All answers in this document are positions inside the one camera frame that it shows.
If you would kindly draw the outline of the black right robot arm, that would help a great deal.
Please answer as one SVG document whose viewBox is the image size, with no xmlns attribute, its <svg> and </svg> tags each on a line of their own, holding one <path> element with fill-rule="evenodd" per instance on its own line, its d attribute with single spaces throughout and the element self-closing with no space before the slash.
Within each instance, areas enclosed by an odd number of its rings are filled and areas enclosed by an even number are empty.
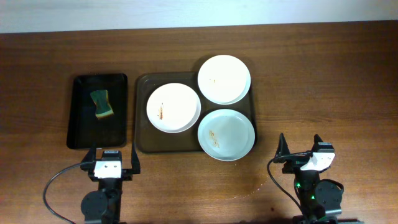
<svg viewBox="0 0 398 224">
<path fill-rule="evenodd" d="M 341 201 L 344 186 L 334 180 L 321 179 L 320 174 L 328 170 L 335 158 L 335 149 L 319 135 L 314 135 L 314 143 L 309 151 L 291 153 L 283 134 L 273 163 L 283 163 L 282 173 L 293 174 L 293 199 L 301 215 L 292 218 L 293 223 L 338 223 L 342 213 Z"/>
</svg>

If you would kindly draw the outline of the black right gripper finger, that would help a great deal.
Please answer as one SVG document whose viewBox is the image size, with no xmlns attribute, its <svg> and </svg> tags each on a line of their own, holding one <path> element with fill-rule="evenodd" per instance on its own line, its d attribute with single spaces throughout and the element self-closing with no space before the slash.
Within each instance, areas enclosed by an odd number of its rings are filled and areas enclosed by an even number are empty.
<svg viewBox="0 0 398 224">
<path fill-rule="evenodd" d="M 278 146 L 277 146 L 277 150 L 276 150 L 274 158 L 282 159 L 282 158 L 286 158 L 289 155 L 290 155 L 290 150 L 289 150 L 288 144 L 285 140 L 284 134 L 280 133 L 279 142 L 278 142 Z"/>
<path fill-rule="evenodd" d="M 321 149 L 323 149 L 323 141 L 321 137 L 318 134 L 316 134 L 314 135 L 314 144 L 312 146 L 312 152 L 318 152 Z"/>
</svg>

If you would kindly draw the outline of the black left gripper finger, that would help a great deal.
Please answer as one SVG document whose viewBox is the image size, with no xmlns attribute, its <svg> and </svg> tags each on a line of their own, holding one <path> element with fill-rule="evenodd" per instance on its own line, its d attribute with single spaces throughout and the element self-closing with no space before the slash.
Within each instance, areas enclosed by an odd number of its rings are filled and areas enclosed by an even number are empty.
<svg viewBox="0 0 398 224">
<path fill-rule="evenodd" d="M 141 164 L 136 151 L 136 143 L 132 143 L 131 148 L 131 174 L 140 174 L 141 173 Z"/>
<path fill-rule="evenodd" d="M 96 163 L 96 144 L 94 143 L 81 161 L 81 170 L 92 170 Z"/>
</svg>

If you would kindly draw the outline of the white plate top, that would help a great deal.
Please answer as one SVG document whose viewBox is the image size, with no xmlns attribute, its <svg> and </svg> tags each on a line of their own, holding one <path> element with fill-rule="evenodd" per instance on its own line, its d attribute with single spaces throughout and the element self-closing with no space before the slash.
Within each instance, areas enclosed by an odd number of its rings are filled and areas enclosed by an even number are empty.
<svg viewBox="0 0 398 224">
<path fill-rule="evenodd" d="M 200 67 L 197 82 L 203 96 L 211 102 L 232 105 L 248 93 L 251 74 L 240 59 L 231 55 L 216 55 Z"/>
</svg>

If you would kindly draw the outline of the white plate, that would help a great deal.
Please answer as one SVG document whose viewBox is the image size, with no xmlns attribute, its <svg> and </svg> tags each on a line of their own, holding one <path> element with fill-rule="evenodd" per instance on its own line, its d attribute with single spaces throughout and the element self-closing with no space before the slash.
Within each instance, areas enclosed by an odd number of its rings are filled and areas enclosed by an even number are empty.
<svg viewBox="0 0 398 224">
<path fill-rule="evenodd" d="M 151 124 L 165 133 L 181 133 L 199 118 L 201 103 L 198 94 L 181 83 L 158 87 L 149 97 L 146 113 Z"/>
<path fill-rule="evenodd" d="M 240 59 L 231 55 L 216 55 L 200 67 L 197 82 L 203 96 L 211 102 L 232 105 L 248 93 L 251 74 Z"/>
</svg>

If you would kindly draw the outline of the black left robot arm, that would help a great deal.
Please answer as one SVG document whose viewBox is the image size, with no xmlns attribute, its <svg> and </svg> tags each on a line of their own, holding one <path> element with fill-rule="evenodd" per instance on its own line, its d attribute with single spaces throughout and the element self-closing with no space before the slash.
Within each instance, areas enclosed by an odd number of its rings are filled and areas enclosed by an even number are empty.
<svg viewBox="0 0 398 224">
<path fill-rule="evenodd" d="M 105 150 L 96 158 L 97 148 L 92 146 L 81 161 L 80 169 L 88 173 L 98 189 L 89 192 L 81 201 L 85 223 L 120 223 L 123 183 L 141 173 L 137 152 L 131 149 L 131 168 L 122 168 L 121 151 Z"/>
</svg>

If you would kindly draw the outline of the pale blue plate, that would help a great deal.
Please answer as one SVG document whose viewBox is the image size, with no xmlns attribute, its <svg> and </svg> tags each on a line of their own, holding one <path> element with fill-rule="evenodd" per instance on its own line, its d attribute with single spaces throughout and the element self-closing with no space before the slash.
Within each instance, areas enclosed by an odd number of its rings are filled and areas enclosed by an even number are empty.
<svg viewBox="0 0 398 224">
<path fill-rule="evenodd" d="M 198 142 L 212 158 L 236 161 L 250 152 L 256 132 L 250 120 L 231 109 L 215 110 L 206 115 L 198 127 Z"/>
</svg>

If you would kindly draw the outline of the green yellow sponge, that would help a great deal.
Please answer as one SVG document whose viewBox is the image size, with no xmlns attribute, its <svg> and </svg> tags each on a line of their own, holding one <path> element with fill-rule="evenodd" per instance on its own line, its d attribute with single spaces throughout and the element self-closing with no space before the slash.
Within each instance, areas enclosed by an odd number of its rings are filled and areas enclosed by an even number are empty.
<svg viewBox="0 0 398 224">
<path fill-rule="evenodd" d="M 95 90 L 90 93 L 91 99 L 96 106 L 95 116 L 104 119 L 114 115 L 114 111 L 109 102 L 108 90 Z"/>
</svg>

